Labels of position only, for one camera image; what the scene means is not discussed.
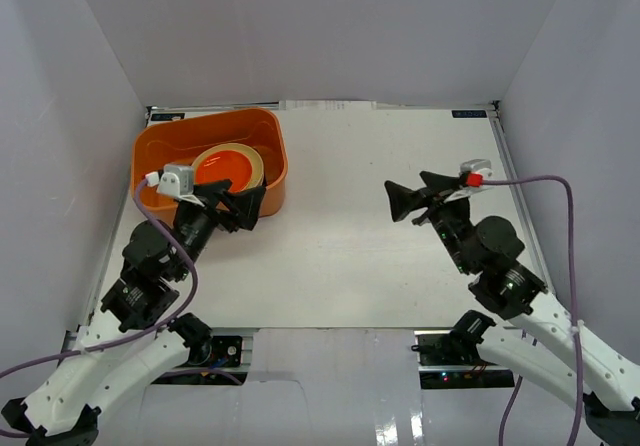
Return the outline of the orange round plate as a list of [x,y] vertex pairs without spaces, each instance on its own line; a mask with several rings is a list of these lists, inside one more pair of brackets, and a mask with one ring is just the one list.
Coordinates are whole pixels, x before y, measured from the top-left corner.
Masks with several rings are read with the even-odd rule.
[[229,180],[231,192],[242,191],[249,183],[253,168],[250,159],[235,150],[220,150],[208,153],[194,165],[195,183],[209,183]]

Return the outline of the yellow round plate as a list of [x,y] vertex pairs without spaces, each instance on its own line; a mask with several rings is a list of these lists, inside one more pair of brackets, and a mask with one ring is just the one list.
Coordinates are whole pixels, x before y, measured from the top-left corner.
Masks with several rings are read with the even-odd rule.
[[208,150],[206,150],[203,153],[201,153],[194,160],[194,162],[192,163],[193,169],[194,169],[194,165],[196,164],[196,162],[201,160],[205,155],[207,155],[208,153],[213,153],[213,152],[217,152],[217,151],[220,151],[220,150],[235,150],[235,151],[244,153],[250,159],[251,164],[252,164],[252,168],[253,168],[253,173],[252,173],[252,176],[251,176],[251,179],[250,179],[249,183],[246,185],[246,187],[243,190],[259,186],[259,185],[261,185],[263,183],[263,180],[264,180],[264,163],[263,163],[263,160],[262,160],[260,154],[254,148],[252,148],[250,146],[247,146],[245,144],[224,143],[224,144],[220,144],[220,145],[214,146],[212,148],[209,148]]

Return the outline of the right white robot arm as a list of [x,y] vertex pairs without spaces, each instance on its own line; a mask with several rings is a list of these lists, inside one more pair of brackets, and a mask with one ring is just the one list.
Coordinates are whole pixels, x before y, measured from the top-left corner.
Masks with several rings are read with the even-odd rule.
[[444,361],[503,366],[574,410],[604,445],[639,442],[639,366],[615,351],[564,307],[545,282],[518,260],[524,250],[511,222],[500,216],[471,220],[470,197],[496,185],[487,167],[456,176],[423,171],[412,190],[384,184],[391,218],[429,224],[481,310],[467,311],[448,334],[413,350]]

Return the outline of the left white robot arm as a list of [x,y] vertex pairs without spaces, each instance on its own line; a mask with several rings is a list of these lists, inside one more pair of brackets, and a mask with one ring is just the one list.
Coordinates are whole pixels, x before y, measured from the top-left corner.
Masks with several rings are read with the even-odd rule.
[[145,220],[122,252],[120,275],[73,347],[2,372],[58,364],[35,391],[2,407],[2,436],[28,445],[91,445],[108,418],[154,380],[209,358],[211,329],[187,310],[199,286],[195,263],[215,230],[252,230],[266,193],[263,185],[230,188],[222,180],[176,197],[171,225],[138,207]]

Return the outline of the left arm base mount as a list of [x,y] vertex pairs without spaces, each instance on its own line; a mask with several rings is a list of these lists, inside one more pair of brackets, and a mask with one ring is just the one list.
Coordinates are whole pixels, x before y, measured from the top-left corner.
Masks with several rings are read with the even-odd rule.
[[214,335],[186,363],[165,373],[155,385],[241,386],[251,360],[251,340],[240,335]]

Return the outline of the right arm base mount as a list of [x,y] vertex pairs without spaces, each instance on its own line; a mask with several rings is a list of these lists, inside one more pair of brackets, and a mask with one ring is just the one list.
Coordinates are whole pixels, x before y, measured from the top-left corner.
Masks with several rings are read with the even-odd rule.
[[477,346],[496,322],[467,311],[450,329],[414,332],[422,390],[500,389],[515,385],[513,373],[480,358]]

